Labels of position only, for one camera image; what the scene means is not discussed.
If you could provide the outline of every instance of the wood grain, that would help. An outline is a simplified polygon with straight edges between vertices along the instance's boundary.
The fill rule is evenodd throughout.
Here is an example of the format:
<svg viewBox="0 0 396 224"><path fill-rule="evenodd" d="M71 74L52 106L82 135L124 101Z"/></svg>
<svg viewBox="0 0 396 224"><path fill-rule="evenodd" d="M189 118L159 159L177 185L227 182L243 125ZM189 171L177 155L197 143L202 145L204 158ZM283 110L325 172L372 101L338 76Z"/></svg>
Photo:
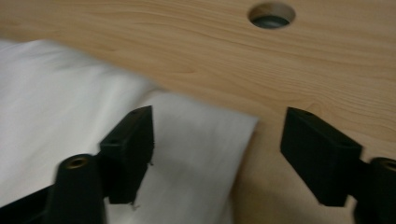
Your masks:
<svg viewBox="0 0 396 224"><path fill-rule="evenodd" d="M0 0L0 36L54 39L172 91L261 118L233 188L236 224L352 223L319 206L279 153L287 106L396 159L396 1L285 0L284 29L252 25L256 0Z"/></svg>

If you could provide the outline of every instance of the wooden surface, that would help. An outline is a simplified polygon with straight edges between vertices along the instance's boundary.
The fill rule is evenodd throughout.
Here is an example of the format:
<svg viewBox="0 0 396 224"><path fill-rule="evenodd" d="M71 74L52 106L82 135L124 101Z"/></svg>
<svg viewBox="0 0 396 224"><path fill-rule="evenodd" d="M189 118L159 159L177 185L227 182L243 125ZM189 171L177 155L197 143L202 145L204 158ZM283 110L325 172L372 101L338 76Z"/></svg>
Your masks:
<svg viewBox="0 0 396 224"><path fill-rule="evenodd" d="M261 118L233 189L236 224L352 223L318 205L279 153L287 106L396 159L396 1L285 0L295 21L263 30L257 0L0 0L0 36L54 39L165 88Z"/></svg>

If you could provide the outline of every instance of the cloth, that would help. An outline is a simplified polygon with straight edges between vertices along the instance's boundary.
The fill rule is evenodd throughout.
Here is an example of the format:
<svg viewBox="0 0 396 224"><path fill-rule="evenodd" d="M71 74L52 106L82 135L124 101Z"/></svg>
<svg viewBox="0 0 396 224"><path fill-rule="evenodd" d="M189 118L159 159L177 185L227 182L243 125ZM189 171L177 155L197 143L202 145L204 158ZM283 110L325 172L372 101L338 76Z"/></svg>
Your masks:
<svg viewBox="0 0 396 224"><path fill-rule="evenodd" d="M48 40L0 40L0 206L53 182L64 159L98 152L131 110L153 106L155 148L132 210L110 224L232 223L227 199L257 119L164 91Z"/></svg>

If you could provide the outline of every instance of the fabric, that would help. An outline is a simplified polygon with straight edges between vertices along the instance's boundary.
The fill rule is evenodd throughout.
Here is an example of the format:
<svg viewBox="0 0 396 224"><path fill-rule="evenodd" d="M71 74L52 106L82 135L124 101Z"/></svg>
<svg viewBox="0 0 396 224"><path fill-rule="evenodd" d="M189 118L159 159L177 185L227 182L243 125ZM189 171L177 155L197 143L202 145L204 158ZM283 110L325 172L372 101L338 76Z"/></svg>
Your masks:
<svg viewBox="0 0 396 224"><path fill-rule="evenodd" d="M131 110L153 106L153 166L108 223L232 223L227 203L257 119L169 91L48 40L0 40L0 206L50 185L67 157L96 154Z"/></svg>

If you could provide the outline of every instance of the table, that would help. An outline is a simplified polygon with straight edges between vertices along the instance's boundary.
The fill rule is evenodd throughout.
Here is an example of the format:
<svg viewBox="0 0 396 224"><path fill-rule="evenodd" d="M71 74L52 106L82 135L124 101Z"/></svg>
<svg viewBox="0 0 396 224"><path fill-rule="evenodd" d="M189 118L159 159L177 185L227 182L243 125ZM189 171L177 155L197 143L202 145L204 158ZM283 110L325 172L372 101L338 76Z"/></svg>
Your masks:
<svg viewBox="0 0 396 224"><path fill-rule="evenodd" d="M233 187L235 224L353 223L318 205L279 152L287 106L396 159L396 1L0 0L0 37L53 39L166 89L260 117Z"/></svg>

